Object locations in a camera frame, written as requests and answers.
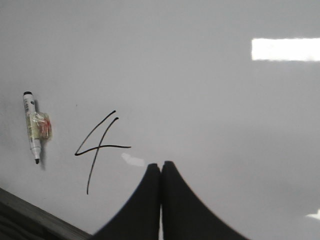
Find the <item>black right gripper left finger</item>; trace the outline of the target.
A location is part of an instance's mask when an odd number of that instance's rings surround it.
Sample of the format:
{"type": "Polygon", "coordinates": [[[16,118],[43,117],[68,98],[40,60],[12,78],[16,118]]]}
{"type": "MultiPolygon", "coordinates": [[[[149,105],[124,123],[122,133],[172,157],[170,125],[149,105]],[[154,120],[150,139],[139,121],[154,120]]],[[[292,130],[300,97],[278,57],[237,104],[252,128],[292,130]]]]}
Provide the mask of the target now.
{"type": "Polygon", "coordinates": [[[138,187],[92,240],[157,240],[160,228],[160,169],[147,166],[138,187]]]}

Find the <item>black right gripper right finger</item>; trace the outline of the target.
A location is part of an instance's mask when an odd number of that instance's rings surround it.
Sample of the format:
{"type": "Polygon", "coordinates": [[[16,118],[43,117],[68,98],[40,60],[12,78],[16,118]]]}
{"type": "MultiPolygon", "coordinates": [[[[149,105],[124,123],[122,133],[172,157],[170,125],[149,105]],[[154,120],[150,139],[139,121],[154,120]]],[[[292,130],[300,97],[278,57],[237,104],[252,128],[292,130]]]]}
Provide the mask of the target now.
{"type": "Polygon", "coordinates": [[[162,167],[161,197],[165,240],[247,239],[206,207],[172,161],[165,161],[162,167]]]}

